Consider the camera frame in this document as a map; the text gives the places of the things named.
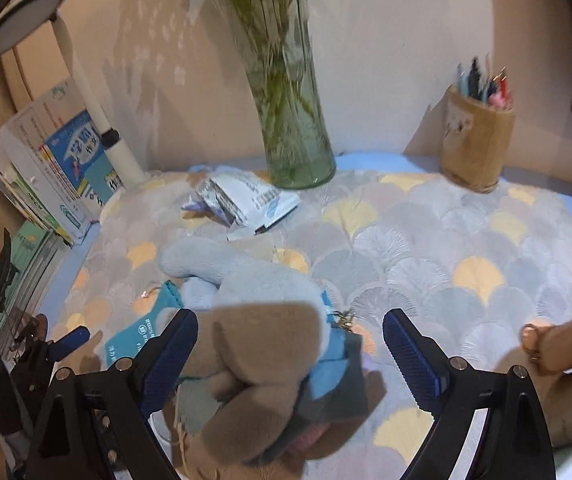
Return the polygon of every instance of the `plush toy ear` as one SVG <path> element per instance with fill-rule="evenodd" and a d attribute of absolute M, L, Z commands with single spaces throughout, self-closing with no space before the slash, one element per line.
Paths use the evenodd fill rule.
<path fill-rule="evenodd" d="M 159 267 L 173 278 L 198 276 L 219 286 L 232 269 L 255 261 L 229 244 L 209 238 L 182 237 L 162 250 Z"/>
<path fill-rule="evenodd" d="M 299 383 L 250 386 L 208 420 L 186 452 L 189 469 L 213 470 L 245 463 L 268 449 L 283 432 Z"/>

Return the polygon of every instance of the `green glass vase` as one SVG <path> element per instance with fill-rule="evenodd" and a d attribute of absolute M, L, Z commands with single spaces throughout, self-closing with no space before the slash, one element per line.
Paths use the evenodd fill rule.
<path fill-rule="evenodd" d="M 227 19 L 259 113 L 271 182 L 325 184 L 336 171 L 308 33 L 307 0 L 213 0 Z"/>

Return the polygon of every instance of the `metal screw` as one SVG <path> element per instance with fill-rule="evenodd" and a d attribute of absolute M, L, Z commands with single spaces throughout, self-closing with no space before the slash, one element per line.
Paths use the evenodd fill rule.
<path fill-rule="evenodd" d="M 56 371 L 56 374 L 54 374 L 54 378 L 57 381 L 65 381 L 70 377 L 70 372 L 70 368 L 59 368 L 59 370 Z"/>
<path fill-rule="evenodd" d="M 451 357 L 450 366 L 455 368 L 455 370 L 463 370 L 468 366 L 468 363 L 463 357 Z"/>
<path fill-rule="evenodd" d="M 512 373 L 514 373 L 520 379 L 525 379 L 528 377 L 528 370 L 522 365 L 514 365 L 514 367 L 512 367 Z"/>
<path fill-rule="evenodd" d="M 125 372 L 132 366 L 132 359 L 130 357 L 122 357 L 115 363 L 115 368 L 120 372 Z"/>

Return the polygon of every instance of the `pen holder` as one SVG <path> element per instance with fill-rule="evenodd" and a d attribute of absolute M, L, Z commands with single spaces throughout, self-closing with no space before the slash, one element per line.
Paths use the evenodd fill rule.
<path fill-rule="evenodd" d="M 502 173 L 515 113 L 494 110 L 448 88 L 442 173 L 455 184 L 490 193 Z"/>

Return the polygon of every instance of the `patterned bedspread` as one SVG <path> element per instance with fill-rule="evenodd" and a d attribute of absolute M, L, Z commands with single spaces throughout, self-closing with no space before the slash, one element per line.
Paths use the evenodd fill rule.
<path fill-rule="evenodd" d="M 57 338 L 90 328 L 91 342 L 66 363 L 75 371 L 105 368 L 104 343 L 152 307 L 141 294 L 167 278 L 155 258 L 168 241 L 226 239 L 223 226 L 181 211 L 202 177 L 162 174 L 111 204 L 53 330 Z M 384 314 L 403 308 L 448 355 L 493 369 L 524 323 L 572 318 L 572 215 L 547 190 L 502 183 L 480 195 L 438 174 L 344 171 L 301 197 L 269 232 L 236 245 L 308 273 L 337 310 L 354 309 L 387 387 L 353 439 L 309 462 L 304 477 L 400 478 L 432 418 L 416 408 L 384 345 Z M 452 478 L 464 478 L 481 422 Z"/>

